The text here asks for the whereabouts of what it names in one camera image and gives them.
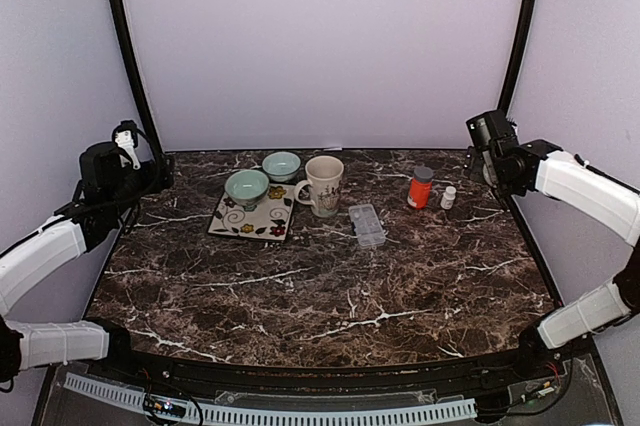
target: cable organizer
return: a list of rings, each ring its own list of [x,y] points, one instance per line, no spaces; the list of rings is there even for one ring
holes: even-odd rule
[[[111,381],[107,383],[98,378],[74,373],[67,373],[64,387],[103,403],[144,414],[142,404],[145,392],[142,388]],[[160,401],[169,400],[174,404],[185,407],[187,413],[182,419],[182,423],[198,424],[198,410],[193,403],[155,394],[153,397]],[[204,415],[203,424],[212,426],[423,426],[446,424],[453,421],[473,419],[477,416],[474,399],[409,408],[339,412],[232,408],[219,406],[204,400],[198,400],[198,404],[202,408]],[[161,418],[176,420],[174,416],[162,413],[156,414]]]

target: gray backdrop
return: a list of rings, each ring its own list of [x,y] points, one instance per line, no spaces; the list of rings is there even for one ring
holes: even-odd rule
[[[126,0],[169,150],[464,147],[520,0]]]

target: mug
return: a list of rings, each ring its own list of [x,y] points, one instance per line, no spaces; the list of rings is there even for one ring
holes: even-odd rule
[[[307,179],[300,181],[293,197],[301,204],[311,206],[311,212],[321,218],[328,218],[338,212],[340,202],[340,181],[344,164],[333,156],[316,156],[304,167]],[[310,200],[300,199],[300,191],[309,186]]]

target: light green bowl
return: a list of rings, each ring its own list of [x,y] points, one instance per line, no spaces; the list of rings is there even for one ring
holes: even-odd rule
[[[274,183],[286,183],[300,170],[300,158],[288,151],[270,154],[262,161],[262,169]]]
[[[261,171],[243,169],[232,174],[224,185],[225,192],[233,201],[251,208],[258,204],[269,189],[269,178]]]

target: floral plate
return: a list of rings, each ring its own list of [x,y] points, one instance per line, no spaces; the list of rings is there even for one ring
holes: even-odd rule
[[[224,193],[209,226],[209,234],[265,241],[284,241],[293,210],[295,186],[271,184],[253,211],[245,211]]]

